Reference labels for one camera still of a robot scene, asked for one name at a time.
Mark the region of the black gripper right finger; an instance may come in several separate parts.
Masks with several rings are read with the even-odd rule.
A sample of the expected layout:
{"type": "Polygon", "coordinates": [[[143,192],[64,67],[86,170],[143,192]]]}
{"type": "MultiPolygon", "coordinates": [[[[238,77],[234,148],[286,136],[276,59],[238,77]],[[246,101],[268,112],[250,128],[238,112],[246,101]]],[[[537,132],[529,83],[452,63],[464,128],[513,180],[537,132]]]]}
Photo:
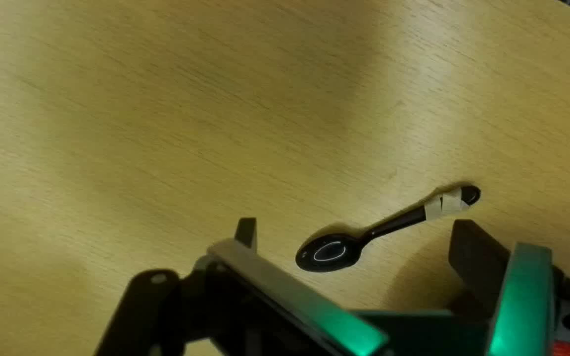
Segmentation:
{"type": "Polygon", "coordinates": [[[551,356],[555,269],[547,247],[505,249],[478,221],[458,219],[450,265],[489,318],[485,356],[551,356]]]}

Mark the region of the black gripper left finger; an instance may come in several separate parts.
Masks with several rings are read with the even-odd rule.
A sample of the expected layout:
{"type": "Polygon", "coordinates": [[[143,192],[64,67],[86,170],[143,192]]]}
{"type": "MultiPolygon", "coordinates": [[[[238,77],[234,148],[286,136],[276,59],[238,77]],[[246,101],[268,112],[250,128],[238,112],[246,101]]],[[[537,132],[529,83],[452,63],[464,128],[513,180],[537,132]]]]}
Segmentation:
{"type": "Polygon", "coordinates": [[[210,245],[208,253],[327,356],[383,356],[390,350],[390,338],[381,328],[260,257],[256,217],[242,217],[236,233],[210,245]]]}

